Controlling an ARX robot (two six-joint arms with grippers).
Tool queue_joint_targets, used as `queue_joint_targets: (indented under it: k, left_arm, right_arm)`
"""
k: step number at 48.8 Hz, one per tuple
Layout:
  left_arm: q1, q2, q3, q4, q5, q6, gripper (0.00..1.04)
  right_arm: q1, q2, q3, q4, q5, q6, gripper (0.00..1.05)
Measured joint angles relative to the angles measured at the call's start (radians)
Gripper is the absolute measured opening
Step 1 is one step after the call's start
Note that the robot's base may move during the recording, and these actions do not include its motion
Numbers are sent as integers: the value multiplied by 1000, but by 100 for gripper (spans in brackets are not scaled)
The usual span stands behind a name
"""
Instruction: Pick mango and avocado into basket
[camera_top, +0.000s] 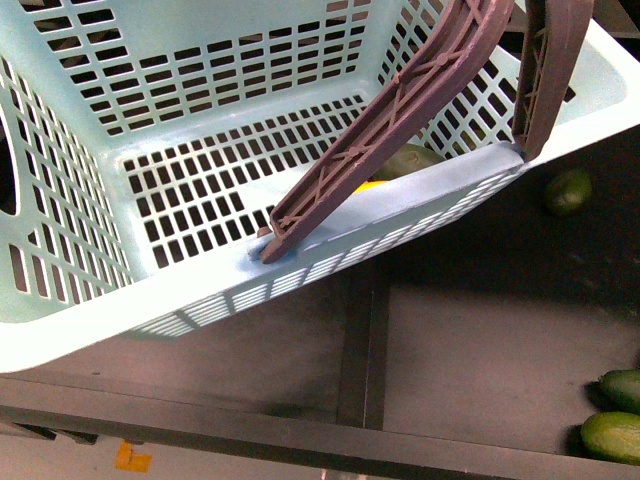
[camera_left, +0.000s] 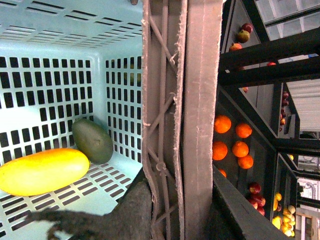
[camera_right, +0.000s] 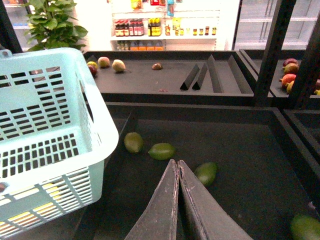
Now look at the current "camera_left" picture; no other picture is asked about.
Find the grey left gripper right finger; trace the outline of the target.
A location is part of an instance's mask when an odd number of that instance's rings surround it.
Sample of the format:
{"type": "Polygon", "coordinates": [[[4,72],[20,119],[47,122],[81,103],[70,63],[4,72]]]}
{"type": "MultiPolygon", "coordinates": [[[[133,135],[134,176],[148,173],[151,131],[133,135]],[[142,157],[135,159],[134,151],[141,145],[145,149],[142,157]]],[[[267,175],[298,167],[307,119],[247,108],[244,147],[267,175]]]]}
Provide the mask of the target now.
{"type": "Polygon", "coordinates": [[[222,0],[187,2],[182,144],[186,240],[207,238],[223,4],[222,0]]]}

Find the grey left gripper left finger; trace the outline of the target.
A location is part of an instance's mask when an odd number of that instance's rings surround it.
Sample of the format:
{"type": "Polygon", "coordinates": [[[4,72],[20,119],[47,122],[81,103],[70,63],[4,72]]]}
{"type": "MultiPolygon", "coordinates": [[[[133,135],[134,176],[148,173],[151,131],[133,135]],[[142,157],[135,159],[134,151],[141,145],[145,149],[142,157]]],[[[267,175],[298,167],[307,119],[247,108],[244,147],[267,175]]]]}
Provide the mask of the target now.
{"type": "Polygon", "coordinates": [[[142,4],[142,165],[154,240],[185,237],[180,143],[187,8],[185,0],[142,4]]]}

